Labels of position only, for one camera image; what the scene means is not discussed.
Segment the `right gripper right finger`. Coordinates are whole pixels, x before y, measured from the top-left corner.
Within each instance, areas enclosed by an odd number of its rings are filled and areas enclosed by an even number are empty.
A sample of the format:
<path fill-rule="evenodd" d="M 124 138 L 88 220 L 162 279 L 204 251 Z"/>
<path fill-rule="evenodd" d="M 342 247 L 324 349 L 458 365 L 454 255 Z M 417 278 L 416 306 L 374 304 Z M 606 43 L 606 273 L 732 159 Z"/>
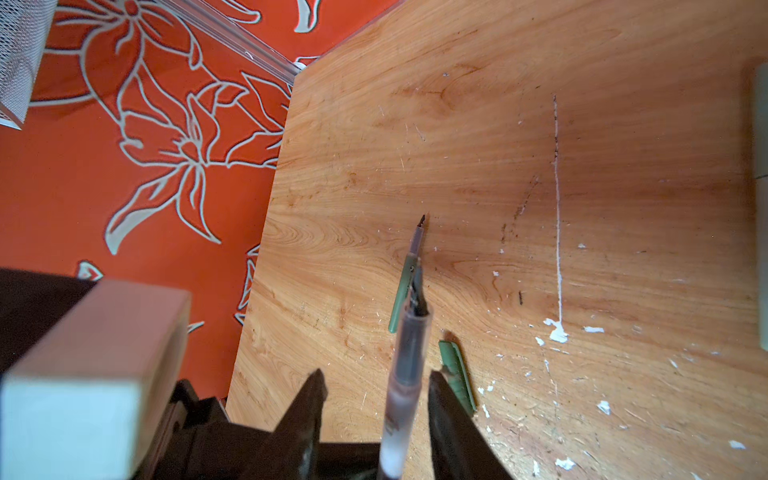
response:
<path fill-rule="evenodd" d="M 438 371 L 429 376 L 428 424 L 435 479 L 513 479 Z"/>

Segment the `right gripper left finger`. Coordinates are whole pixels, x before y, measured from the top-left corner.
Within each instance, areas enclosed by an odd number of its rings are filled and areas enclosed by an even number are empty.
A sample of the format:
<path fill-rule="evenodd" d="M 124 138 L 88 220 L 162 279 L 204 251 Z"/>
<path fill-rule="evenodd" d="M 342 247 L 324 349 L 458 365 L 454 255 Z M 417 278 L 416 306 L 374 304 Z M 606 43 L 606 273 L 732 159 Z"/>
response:
<path fill-rule="evenodd" d="M 316 369 L 239 478 L 314 479 L 326 398 L 324 374 Z"/>

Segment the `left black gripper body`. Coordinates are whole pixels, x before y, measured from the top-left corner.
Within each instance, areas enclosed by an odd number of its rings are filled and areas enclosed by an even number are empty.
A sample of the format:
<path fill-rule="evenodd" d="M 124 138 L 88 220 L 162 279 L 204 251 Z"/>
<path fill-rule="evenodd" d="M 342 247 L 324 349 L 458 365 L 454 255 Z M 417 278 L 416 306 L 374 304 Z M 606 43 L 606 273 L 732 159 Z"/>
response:
<path fill-rule="evenodd" d="M 240 479 L 273 432 L 230 421 L 222 401 L 177 382 L 135 479 Z M 318 443 L 314 479 L 374 479 L 377 443 Z"/>

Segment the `pink pen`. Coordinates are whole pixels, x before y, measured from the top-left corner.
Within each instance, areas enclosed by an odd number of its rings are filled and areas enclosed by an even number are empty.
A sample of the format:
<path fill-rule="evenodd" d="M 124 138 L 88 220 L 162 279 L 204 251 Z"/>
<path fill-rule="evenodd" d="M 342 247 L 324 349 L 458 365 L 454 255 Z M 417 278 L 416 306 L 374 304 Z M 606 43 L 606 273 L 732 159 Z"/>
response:
<path fill-rule="evenodd" d="M 390 371 L 379 450 L 377 477 L 400 479 L 404 474 L 422 387 L 432 313 L 424 293 L 423 269 L 413 273 L 400 317 Z"/>

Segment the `light green pen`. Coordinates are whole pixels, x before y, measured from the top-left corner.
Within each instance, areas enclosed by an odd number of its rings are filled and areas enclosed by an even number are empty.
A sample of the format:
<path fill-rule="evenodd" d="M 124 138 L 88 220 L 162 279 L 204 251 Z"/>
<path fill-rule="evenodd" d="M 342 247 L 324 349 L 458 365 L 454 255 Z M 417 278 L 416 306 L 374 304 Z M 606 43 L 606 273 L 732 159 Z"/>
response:
<path fill-rule="evenodd" d="M 767 63 L 755 70 L 752 96 L 752 136 L 755 178 L 758 330 L 767 350 Z"/>

